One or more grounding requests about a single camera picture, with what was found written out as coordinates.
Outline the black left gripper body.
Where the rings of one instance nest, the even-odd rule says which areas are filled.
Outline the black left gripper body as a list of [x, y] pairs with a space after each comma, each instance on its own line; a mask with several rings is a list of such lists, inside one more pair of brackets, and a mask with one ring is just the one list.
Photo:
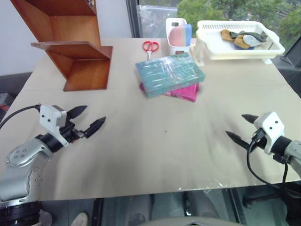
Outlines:
[[65, 125], [60, 128], [60, 134], [67, 140], [68, 143], [72, 143], [84, 137], [84, 133], [75, 129], [75, 124], [71, 122], [71, 119], [68, 119], [68, 112]]

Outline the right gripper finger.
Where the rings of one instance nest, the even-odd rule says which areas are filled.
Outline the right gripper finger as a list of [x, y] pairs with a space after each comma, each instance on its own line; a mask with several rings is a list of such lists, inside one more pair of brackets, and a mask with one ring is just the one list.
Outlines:
[[236, 144], [238, 144], [239, 146], [241, 146], [244, 149], [248, 149], [249, 144], [246, 141], [242, 140], [240, 136], [238, 136], [230, 131], [225, 131], [225, 132], [231, 138], [231, 140], [234, 141]]
[[256, 115], [251, 115], [251, 114], [242, 114], [241, 115], [246, 121], [248, 121], [251, 124], [254, 124], [258, 116]]

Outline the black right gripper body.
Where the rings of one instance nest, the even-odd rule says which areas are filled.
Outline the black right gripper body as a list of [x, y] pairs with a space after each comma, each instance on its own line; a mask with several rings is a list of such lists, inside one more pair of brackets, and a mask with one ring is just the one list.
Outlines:
[[266, 133], [263, 128], [258, 128], [251, 138], [251, 143], [247, 146], [247, 150], [254, 150], [256, 147], [264, 149], [267, 143]]

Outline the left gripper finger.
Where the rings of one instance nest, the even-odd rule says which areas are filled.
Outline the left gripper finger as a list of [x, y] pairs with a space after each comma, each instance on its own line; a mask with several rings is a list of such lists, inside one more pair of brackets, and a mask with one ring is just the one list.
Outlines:
[[106, 117], [102, 117], [100, 119], [95, 120], [92, 124], [90, 124], [89, 128], [84, 131], [84, 137], [90, 138], [93, 134], [95, 134], [104, 124]]
[[74, 119], [81, 115], [84, 110], [87, 108], [87, 105], [76, 106], [73, 109], [68, 111], [68, 119]]

